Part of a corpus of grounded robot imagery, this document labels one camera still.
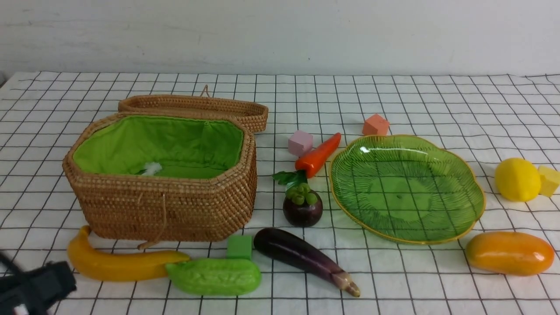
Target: eggplant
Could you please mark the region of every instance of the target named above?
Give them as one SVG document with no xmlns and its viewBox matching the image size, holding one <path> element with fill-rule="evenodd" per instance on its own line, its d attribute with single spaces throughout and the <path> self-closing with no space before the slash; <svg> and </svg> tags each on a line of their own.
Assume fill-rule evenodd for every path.
<svg viewBox="0 0 560 315">
<path fill-rule="evenodd" d="M 308 228 L 323 216 L 323 201 L 307 183 L 300 183 L 286 191 L 282 210 L 291 225 Z"/>
<path fill-rule="evenodd" d="M 303 239 L 277 228 L 264 228 L 253 239 L 261 254 L 313 274 L 334 284 L 352 296 L 360 297 L 360 289 L 349 273 L 327 255 Z"/>
</svg>

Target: lemon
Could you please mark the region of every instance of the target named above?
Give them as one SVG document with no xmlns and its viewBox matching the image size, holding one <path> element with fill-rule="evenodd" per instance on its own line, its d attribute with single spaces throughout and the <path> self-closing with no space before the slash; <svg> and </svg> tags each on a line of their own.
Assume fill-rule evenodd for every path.
<svg viewBox="0 0 560 315">
<path fill-rule="evenodd" d="M 496 187 L 505 199 L 526 202 L 540 191 L 540 175 L 529 161 L 512 157 L 496 167 Z"/>
</svg>

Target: foam block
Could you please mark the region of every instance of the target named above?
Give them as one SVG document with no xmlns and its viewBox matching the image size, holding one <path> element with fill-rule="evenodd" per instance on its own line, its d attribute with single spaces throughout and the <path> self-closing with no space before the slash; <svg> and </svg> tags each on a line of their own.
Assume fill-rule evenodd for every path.
<svg viewBox="0 0 560 315">
<path fill-rule="evenodd" d="M 552 197 L 558 186 L 560 186 L 560 172 L 557 170 L 547 168 L 546 166 L 539 166 L 540 174 L 540 192 L 543 196 Z"/>
<path fill-rule="evenodd" d="M 288 151 L 295 156 L 302 156 L 313 149 L 313 135 L 298 130 L 288 140 Z"/>
<path fill-rule="evenodd" d="M 227 238 L 226 258 L 251 260 L 253 238 L 251 235 L 232 235 Z"/>
<path fill-rule="evenodd" d="M 386 136 L 389 131 L 389 122 L 379 114 L 375 114 L 363 122 L 362 133 L 364 136 Z"/>
</svg>

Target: grid tablecloth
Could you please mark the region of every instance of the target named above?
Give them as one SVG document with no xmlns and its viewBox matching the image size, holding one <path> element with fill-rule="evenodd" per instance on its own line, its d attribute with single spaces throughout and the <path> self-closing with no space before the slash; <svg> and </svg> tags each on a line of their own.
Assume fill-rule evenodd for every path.
<svg viewBox="0 0 560 315">
<path fill-rule="evenodd" d="M 203 315 L 549 315 L 560 312 L 560 263 L 545 273 L 512 277 L 474 270 L 464 247 L 477 233 L 517 230 L 560 249 L 560 196 L 528 203 L 496 195 L 493 173 L 520 156 L 560 169 L 560 76 L 262 76 L 150 73 L 17 73 L 0 90 L 0 248 L 25 269 L 67 260 L 65 248 L 85 220 L 61 161 L 92 121 L 115 113 L 138 94 L 199 95 L 269 107 L 256 136 L 258 192 L 252 220 L 239 233 L 276 226 L 304 237 L 350 272 L 362 296 L 352 298 L 311 275 L 254 253 L 263 279 L 238 298 L 190 296 L 167 279 L 101 283 L 76 274 L 77 292 L 53 314 Z M 271 174 L 293 169 L 287 139 L 297 129 L 315 145 L 341 132 L 340 144 L 361 134 L 380 113 L 392 134 L 415 134 L 461 156 L 487 196 L 475 229 L 459 242 L 397 245 L 361 229 L 338 208 L 324 170 L 313 179 L 326 212 L 312 228 L 290 227 L 283 187 Z M 135 252 L 139 242 L 91 237 L 105 251 Z M 193 257 L 224 257 L 225 242 L 174 243 Z"/>
</svg>

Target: banana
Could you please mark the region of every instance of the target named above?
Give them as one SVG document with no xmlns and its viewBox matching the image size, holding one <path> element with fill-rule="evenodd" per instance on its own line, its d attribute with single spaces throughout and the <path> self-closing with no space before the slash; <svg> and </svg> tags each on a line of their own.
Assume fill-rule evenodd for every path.
<svg viewBox="0 0 560 315">
<path fill-rule="evenodd" d="M 68 244 L 67 253 L 74 268 L 91 279 L 121 282 L 162 278 L 167 277 L 167 263 L 190 261 L 187 254 L 177 251 L 104 253 L 91 247 L 90 233 L 91 228 L 83 226 Z"/>
</svg>

